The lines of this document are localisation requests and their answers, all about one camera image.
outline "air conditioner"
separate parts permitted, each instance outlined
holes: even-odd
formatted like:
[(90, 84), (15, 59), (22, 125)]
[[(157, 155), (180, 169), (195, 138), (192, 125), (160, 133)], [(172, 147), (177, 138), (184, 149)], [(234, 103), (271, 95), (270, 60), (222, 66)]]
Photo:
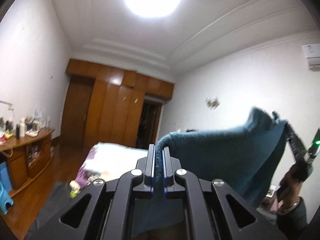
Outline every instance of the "air conditioner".
[(302, 45), (302, 49), (308, 60), (309, 69), (320, 70), (320, 43)]

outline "baseboard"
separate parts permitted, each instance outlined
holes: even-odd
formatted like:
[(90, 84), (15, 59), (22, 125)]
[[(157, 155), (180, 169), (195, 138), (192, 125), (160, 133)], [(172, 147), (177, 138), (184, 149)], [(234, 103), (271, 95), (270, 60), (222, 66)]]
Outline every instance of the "baseboard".
[(57, 146), (60, 143), (60, 136), (51, 139), (51, 146)]

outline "teal towel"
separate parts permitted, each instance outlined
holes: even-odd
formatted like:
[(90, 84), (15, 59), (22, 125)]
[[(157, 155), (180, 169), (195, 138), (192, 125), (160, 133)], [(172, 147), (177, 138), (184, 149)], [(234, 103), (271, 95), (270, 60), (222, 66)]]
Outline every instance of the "teal towel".
[(223, 179), (248, 203), (258, 207), (265, 197), (286, 144), (286, 121), (273, 120), (253, 108), (247, 122), (222, 131), (169, 133), (156, 145), (155, 195), (136, 200), (132, 236), (183, 220), (182, 201), (167, 200), (163, 191), (162, 150), (201, 179)]

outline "ceiling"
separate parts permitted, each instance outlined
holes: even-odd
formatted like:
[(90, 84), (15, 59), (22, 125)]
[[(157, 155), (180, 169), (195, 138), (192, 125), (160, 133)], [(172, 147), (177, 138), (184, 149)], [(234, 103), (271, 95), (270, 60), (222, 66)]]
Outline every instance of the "ceiling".
[(72, 57), (172, 81), (241, 49), (316, 30), (300, 0), (181, 0), (166, 17), (133, 14), (124, 0), (52, 0)]

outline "wooden desk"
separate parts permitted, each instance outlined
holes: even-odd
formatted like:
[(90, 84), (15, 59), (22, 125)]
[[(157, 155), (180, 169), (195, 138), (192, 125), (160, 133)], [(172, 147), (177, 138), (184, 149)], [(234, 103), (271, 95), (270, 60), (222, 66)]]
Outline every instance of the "wooden desk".
[[(11, 154), (7, 158), (7, 168), (12, 183), (13, 190), (10, 196), (17, 194), (20, 190), (28, 186), (49, 164), (51, 160), (51, 134), (54, 129), (43, 128), (36, 137), (26, 135), (21, 139), (10, 138), (4, 145), (0, 146), (0, 150)], [(37, 144), (39, 147), (39, 157), (32, 163), (28, 164), (27, 145)]]

